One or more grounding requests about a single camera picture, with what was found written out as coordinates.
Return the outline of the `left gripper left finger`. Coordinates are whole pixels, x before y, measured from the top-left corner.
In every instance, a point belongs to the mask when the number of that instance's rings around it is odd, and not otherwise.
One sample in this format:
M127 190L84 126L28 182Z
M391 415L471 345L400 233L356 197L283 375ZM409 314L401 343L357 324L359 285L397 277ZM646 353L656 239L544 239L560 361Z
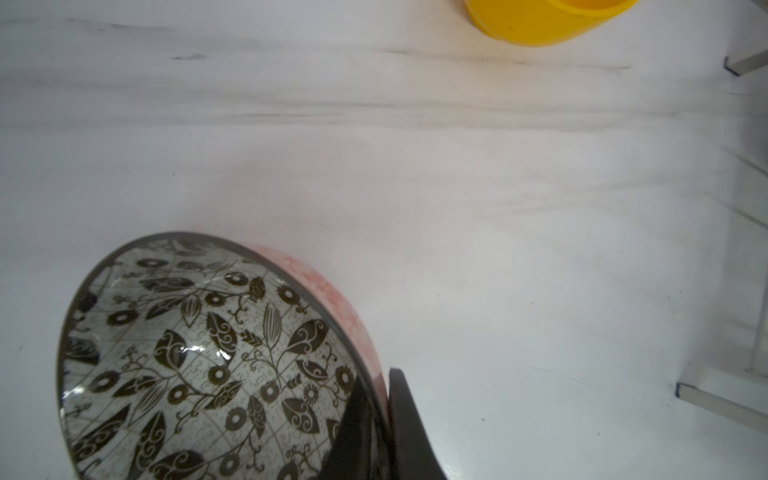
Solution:
M357 378L318 479L389 479L388 427L380 404Z

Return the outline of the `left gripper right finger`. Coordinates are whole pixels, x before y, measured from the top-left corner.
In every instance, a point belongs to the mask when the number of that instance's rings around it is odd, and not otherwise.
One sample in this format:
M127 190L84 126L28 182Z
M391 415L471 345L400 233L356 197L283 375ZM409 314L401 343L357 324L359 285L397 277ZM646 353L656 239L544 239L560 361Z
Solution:
M401 369L389 370L388 410L395 479L446 480Z

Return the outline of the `speckled dark patterned bowl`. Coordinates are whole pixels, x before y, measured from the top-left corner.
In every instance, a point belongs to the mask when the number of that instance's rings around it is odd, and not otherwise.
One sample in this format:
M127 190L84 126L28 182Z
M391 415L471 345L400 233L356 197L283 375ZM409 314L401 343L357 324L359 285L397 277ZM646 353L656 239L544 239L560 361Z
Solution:
M104 258L62 327L57 389L80 479L318 479L357 378L341 320L263 253L171 232Z

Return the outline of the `silver two-tier dish rack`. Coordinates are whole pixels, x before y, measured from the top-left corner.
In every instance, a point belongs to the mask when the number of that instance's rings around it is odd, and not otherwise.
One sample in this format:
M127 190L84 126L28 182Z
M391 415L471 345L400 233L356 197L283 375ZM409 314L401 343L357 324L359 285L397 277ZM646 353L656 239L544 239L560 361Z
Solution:
M712 314L675 387L678 399L760 434L767 432L767 4L746 2L722 65L741 118L718 146L737 160L723 274Z

